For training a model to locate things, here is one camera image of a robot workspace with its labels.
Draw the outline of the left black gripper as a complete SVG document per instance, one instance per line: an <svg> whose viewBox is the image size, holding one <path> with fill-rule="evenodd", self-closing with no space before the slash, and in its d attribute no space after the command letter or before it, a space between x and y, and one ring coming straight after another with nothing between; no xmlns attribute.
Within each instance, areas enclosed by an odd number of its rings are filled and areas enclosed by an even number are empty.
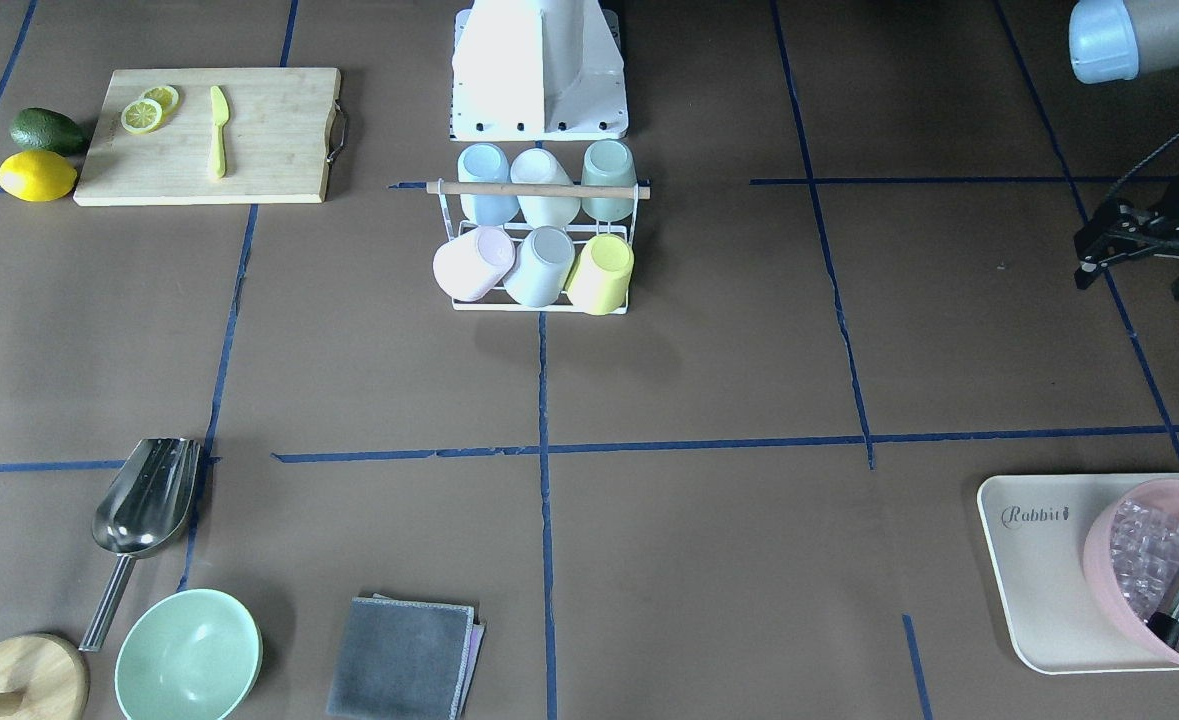
<svg viewBox="0 0 1179 720"><path fill-rule="evenodd" d="M1074 243L1078 290L1087 290L1106 267L1125 260L1179 259L1179 176L1151 209L1125 199L1101 202ZM1179 302L1179 275L1171 283L1171 296Z"/></svg>

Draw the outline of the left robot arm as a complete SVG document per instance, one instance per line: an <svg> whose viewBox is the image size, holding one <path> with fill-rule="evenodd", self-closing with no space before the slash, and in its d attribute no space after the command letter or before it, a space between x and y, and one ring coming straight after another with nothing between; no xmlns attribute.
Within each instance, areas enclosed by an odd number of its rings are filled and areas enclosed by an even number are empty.
<svg viewBox="0 0 1179 720"><path fill-rule="evenodd" d="M1079 1L1072 9L1068 46L1072 70L1084 85L1178 68L1179 1ZM1139 209L1118 194L1129 177L1162 154L1171 143L1162 143L1115 181L1075 233L1078 290L1087 290L1119 263L1179 260L1179 174L1150 209ZM1179 302L1179 275L1171 283L1171 296Z"/></svg>

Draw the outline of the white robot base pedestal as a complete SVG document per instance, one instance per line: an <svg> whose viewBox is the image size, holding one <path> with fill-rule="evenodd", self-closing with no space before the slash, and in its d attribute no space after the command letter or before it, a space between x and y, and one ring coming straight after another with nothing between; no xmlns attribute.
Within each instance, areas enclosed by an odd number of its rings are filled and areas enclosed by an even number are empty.
<svg viewBox="0 0 1179 720"><path fill-rule="evenodd" d="M475 1L455 16L449 137L457 143L624 138L621 22L598 1Z"/></svg>

